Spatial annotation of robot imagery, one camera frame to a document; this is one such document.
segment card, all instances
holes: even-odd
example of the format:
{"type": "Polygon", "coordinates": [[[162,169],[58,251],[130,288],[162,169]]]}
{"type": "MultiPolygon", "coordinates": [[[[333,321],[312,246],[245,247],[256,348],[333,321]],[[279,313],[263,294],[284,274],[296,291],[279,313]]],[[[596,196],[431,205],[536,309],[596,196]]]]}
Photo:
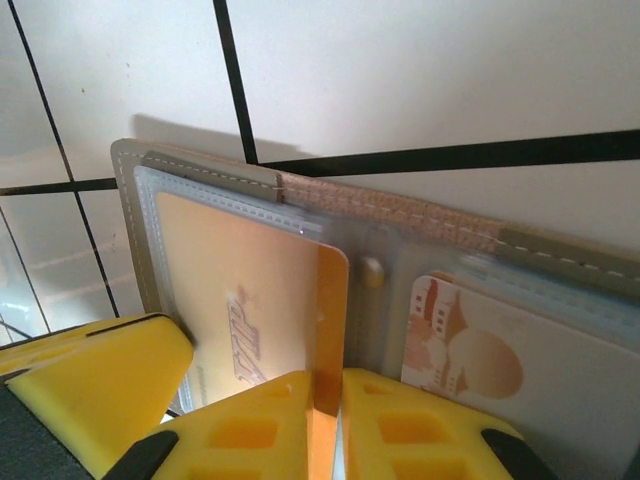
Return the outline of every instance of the card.
{"type": "Polygon", "coordinates": [[[622,474],[640,356],[452,280],[413,284],[402,381],[511,422],[562,478],[622,474]]]}
{"type": "Polygon", "coordinates": [[[349,266],[339,250],[160,192],[173,308],[196,341],[199,408],[295,370],[314,371],[311,468],[331,468],[349,266]]]}

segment beige leather cover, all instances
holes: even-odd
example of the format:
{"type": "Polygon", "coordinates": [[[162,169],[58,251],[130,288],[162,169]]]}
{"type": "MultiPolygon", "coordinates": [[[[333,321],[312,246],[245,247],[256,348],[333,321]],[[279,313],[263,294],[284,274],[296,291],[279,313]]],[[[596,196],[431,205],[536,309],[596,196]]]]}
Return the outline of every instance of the beige leather cover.
{"type": "MultiPolygon", "coordinates": [[[[169,146],[119,140],[112,146],[116,178],[127,220],[138,281],[149,278],[143,223],[132,181],[143,164],[205,184],[308,207],[329,214],[383,222],[425,240],[443,240],[474,252],[493,254],[515,265],[551,273],[640,301],[640,255],[567,235],[469,214],[442,205],[330,181],[229,162],[169,146]]],[[[145,307],[157,307],[147,292],[145,307]]]]}

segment black rubber edge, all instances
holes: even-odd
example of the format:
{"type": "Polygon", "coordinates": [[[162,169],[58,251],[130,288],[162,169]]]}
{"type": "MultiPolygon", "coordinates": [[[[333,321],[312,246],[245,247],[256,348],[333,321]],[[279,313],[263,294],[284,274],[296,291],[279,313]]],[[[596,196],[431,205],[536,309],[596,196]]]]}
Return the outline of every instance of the black rubber edge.
{"type": "Polygon", "coordinates": [[[482,438],[513,480],[559,480],[524,440],[493,428],[483,430],[482,438]]]}
{"type": "Polygon", "coordinates": [[[151,480],[178,440],[176,432],[163,430],[137,441],[102,480],[151,480]]]}

